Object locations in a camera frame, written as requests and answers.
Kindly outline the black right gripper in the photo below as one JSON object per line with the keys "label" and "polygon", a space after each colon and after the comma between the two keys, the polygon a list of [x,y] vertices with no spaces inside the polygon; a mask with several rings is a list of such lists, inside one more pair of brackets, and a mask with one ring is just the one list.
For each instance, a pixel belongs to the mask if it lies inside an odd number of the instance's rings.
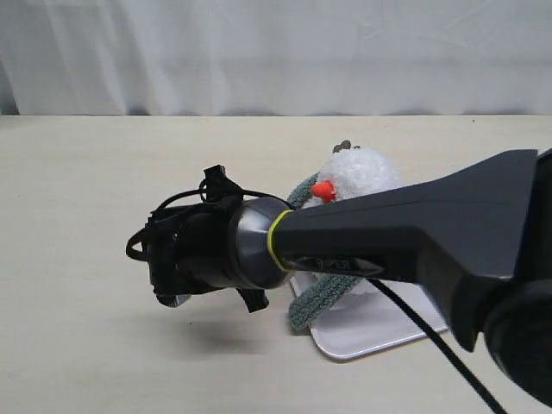
{"label": "black right gripper", "polygon": [[249,313],[269,305],[264,290],[239,287],[229,259],[229,214],[207,204],[156,210],[144,250],[155,293],[202,295],[236,288]]}

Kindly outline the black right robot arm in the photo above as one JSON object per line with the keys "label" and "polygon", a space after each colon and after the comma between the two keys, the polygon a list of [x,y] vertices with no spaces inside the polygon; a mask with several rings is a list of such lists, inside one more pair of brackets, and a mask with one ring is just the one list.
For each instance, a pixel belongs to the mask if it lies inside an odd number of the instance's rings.
{"label": "black right robot arm", "polygon": [[433,181],[308,209],[209,168],[128,242],[158,301],[235,289],[250,311],[296,271],[421,286],[458,344],[551,402],[551,154],[509,150]]}

